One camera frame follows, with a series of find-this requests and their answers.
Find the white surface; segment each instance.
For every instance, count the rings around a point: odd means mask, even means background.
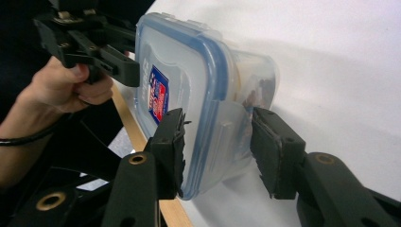
[[[159,0],[150,11],[271,56],[280,71],[272,110],[306,151],[338,156],[365,186],[401,200],[400,1]],[[195,226],[298,226],[295,203],[271,201],[257,175],[184,201]]]

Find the container label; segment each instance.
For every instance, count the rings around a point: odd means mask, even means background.
[[[148,111],[159,125],[163,115],[168,111],[168,78],[154,65],[149,77]]]

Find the human hand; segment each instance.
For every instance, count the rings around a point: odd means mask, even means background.
[[[77,64],[67,69],[57,58],[52,57],[35,74],[25,92],[34,105],[54,108],[61,113],[74,113],[89,104],[101,104],[113,95],[113,80],[109,76],[100,75],[100,80],[94,84],[85,82],[88,77],[89,69],[86,65]]]

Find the clear plastic container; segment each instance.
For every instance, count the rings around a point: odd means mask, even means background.
[[[136,34],[141,84],[134,115],[143,134],[155,132],[164,113],[183,108],[183,200],[245,169],[253,106],[269,108],[276,88],[269,57],[231,49],[205,24],[171,15],[144,15]]]

